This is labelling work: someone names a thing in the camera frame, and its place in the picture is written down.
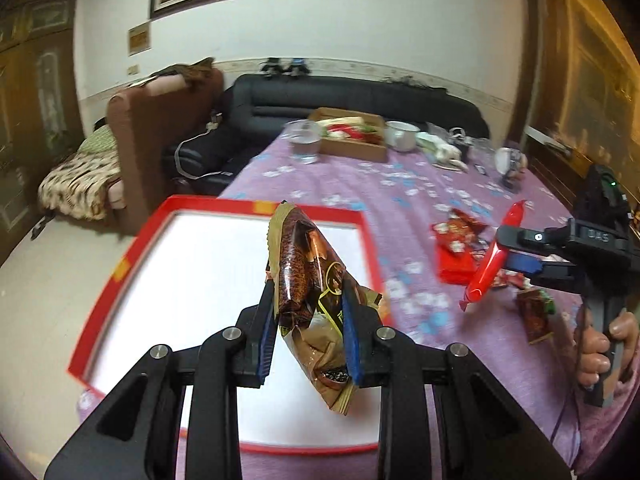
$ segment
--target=wooden cabinet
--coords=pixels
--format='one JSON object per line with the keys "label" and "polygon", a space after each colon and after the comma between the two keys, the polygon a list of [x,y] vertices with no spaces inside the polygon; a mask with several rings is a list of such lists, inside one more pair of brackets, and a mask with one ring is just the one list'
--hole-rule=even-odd
{"label": "wooden cabinet", "polygon": [[73,67],[76,0],[0,14],[0,263],[37,221],[37,192],[84,135]]}

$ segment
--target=hand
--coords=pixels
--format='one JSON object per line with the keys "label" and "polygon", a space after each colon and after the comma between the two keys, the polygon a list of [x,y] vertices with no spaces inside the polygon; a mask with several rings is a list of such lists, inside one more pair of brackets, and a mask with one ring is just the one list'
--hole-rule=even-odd
{"label": "hand", "polygon": [[[578,366],[577,379],[582,386],[592,386],[600,379],[599,374],[607,372],[611,368],[609,359],[601,355],[609,350],[609,339],[593,328],[593,317],[591,311],[584,307],[578,313],[578,328],[574,331],[574,341],[578,342],[578,332],[584,312],[587,313],[587,320],[582,336],[582,355]],[[609,325],[609,333],[614,339],[625,342],[625,351],[622,354],[621,375],[629,366],[638,344],[638,320],[631,312],[625,312],[614,319]]]}

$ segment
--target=blanket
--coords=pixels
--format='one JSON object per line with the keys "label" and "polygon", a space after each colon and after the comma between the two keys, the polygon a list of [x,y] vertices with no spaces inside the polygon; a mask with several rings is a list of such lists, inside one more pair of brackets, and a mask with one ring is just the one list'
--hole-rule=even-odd
{"label": "blanket", "polygon": [[76,153],[55,167],[38,187],[43,209],[77,219],[102,220],[107,216],[107,190],[120,179],[117,150]]}

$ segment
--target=brown armchair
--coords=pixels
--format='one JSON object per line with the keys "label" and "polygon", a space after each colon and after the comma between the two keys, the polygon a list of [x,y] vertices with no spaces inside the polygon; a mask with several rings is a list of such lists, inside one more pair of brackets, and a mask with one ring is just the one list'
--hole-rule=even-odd
{"label": "brown armchair", "polygon": [[151,213],[170,194],[161,171],[162,148],[179,142],[210,120],[223,91],[223,74],[188,88],[180,75],[168,75],[114,95],[107,122],[118,144],[124,184],[124,209],[116,210],[121,230],[137,234]]}

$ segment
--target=wall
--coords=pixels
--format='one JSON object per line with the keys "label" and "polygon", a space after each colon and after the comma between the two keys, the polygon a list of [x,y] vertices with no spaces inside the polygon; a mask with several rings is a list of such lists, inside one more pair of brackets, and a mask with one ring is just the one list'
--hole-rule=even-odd
{"label": "wall", "polygon": [[174,62],[266,56],[357,60],[436,75],[513,103],[524,0],[223,0],[152,23],[149,51],[129,57],[127,31],[149,0],[79,0],[88,98]]}

